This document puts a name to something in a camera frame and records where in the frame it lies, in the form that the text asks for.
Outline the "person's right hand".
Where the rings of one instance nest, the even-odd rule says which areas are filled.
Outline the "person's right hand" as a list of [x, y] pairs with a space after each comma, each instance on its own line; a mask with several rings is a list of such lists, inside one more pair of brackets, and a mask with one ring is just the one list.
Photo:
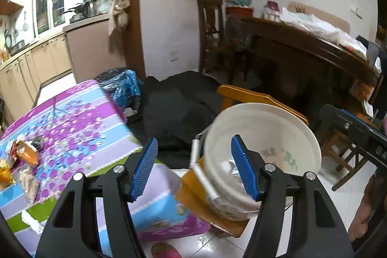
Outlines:
[[348, 229], [351, 242], [366, 234], [370, 217], [381, 203], [386, 210], [386, 172], [378, 168], [369, 179], [363, 198]]

